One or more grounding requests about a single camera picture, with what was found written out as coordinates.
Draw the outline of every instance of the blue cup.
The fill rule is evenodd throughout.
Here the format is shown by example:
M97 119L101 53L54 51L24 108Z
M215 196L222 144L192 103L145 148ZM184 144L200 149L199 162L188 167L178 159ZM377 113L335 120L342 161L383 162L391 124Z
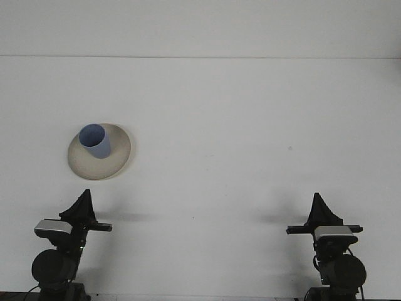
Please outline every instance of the blue cup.
M99 124L88 124L78 135L80 144L93 156L104 159L110 155L112 148L104 127Z

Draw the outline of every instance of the beige plate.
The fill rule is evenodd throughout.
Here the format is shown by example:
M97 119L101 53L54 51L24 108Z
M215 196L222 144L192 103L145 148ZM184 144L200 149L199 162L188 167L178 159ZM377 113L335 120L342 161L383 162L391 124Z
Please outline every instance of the beige plate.
M93 157L84 149L78 134L68 148L68 165L73 172L88 180L101 180L116 174L128 161L131 153L131 142L127 133L113 124L101 124L108 133L112 153L104 159Z

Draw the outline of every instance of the cable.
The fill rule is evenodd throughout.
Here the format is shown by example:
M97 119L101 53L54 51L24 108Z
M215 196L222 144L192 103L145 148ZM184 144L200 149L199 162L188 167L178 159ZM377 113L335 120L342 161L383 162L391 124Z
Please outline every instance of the cable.
M30 292L32 292L34 289L36 289L36 288L38 288L38 287L39 287L39 285L37 285L37 286L31 288L30 290L28 290L28 291L25 293L25 296L24 296L24 298L23 298L23 301L26 300L26 297L29 295Z
M365 294L363 293L363 287L361 287L361 296L362 296L362 301L365 301Z

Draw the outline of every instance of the white tabletop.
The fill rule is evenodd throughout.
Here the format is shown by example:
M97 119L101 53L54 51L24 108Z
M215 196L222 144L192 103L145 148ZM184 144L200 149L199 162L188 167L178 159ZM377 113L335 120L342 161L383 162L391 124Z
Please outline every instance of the white tabletop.
M88 292L291 297L319 285L303 224L319 191L368 271L396 298L401 195L400 60L0 58L0 283L34 286L51 248L33 227L85 188L111 233L91 232ZM135 144L123 173L68 167L91 122Z

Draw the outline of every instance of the white wall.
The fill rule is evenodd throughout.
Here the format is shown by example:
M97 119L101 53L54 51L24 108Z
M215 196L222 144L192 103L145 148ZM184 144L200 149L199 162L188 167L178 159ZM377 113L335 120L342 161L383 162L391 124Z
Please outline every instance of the white wall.
M0 54L401 57L398 0L2 0Z
M114 229L88 235L89 292L299 297L319 285L312 239L285 229L320 191L365 228L352 250L366 296L399 298L401 61L358 58L400 56L400 13L401 1L0 1L0 289L35 285L31 262L51 245L33 227L90 188ZM113 179L68 167L89 122L135 144Z

